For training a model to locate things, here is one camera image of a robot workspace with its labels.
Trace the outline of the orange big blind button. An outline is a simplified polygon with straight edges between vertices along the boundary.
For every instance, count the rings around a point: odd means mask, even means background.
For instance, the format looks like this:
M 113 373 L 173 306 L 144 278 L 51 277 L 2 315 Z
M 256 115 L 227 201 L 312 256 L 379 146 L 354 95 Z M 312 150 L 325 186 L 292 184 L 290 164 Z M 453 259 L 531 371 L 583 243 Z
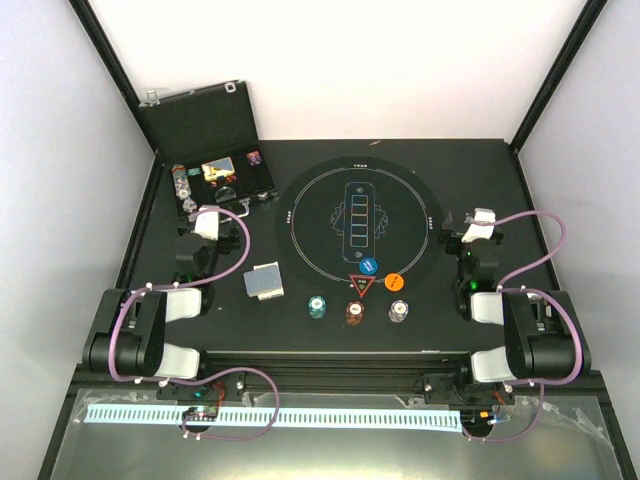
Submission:
M 404 288 L 405 280 L 399 273 L 389 273 L 384 279 L 384 285 L 391 292 L 399 292 Z

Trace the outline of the blue small blind button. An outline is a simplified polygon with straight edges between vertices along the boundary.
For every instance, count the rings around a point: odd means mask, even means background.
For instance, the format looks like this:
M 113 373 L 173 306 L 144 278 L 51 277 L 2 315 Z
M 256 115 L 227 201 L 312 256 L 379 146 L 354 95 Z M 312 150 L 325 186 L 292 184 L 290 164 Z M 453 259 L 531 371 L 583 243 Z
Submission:
M 363 275 L 375 276 L 379 270 L 379 264 L 375 258 L 366 257 L 359 262 L 359 270 Z

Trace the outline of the red triangular dealer button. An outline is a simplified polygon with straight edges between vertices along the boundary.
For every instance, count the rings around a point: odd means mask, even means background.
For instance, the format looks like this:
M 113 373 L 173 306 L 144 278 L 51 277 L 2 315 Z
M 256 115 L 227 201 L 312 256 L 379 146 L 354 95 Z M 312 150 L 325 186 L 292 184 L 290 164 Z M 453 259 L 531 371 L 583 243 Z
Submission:
M 360 298 L 364 298 L 371 286 L 375 283 L 376 277 L 364 274 L 351 274 L 351 284 Z

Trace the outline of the green poker chip stack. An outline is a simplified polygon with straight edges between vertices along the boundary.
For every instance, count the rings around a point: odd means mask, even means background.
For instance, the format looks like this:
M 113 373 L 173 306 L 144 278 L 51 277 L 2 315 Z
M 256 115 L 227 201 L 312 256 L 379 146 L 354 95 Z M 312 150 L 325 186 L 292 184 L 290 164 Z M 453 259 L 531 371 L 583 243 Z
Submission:
M 309 299 L 309 315 L 314 319 L 321 319 L 326 315 L 326 301 L 322 296 L 313 296 Z

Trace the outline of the orange poker chip stack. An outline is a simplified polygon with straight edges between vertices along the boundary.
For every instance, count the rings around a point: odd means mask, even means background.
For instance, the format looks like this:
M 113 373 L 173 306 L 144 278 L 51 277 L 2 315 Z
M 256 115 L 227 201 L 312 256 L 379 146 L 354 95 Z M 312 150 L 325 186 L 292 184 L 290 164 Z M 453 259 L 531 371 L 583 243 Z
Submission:
M 348 325 L 358 325 L 364 317 L 364 306 L 361 302 L 352 301 L 346 307 L 345 319 Z

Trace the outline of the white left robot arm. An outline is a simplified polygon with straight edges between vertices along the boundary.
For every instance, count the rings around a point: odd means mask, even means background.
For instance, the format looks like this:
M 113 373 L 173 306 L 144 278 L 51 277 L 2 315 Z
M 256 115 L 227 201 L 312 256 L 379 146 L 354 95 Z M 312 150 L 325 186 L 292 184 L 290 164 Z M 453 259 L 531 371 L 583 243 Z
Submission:
M 251 238 L 242 217 L 220 207 L 203 207 L 189 220 L 193 229 L 175 241 L 170 284 L 103 293 L 83 347 L 85 369 L 117 382 L 176 381 L 193 399 L 213 391 L 215 376 L 200 365 L 201 353 L 168 343 L 166 326 L 208 311 L 213 282 L 244 263 Z

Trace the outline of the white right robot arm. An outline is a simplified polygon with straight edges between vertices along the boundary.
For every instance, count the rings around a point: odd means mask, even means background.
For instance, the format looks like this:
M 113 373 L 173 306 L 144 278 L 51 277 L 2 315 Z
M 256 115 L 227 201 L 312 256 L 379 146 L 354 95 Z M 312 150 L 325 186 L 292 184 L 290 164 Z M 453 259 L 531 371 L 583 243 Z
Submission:
M 499 230 L 526 217 L 547 217 L 560 228 L 557 245 L 501 280 L 495 279 L 504 235 Z M 470 356 L 471 368 L 454 379 L 457 396 L 476 403 L 491 383 L 565 385 L 590 371 L 592 358 L 569 294 L 507 282 L 549 262 L 566 238 L 566 225 L 551 212 L 529 210 L 499 219 L 490 209 L 477 208 L 462 226 L 446 218 L 439 243 L 457 260 L 452 291 L 456 310 L 465 320 L 496 325 L 504 333 L 501 346 Z

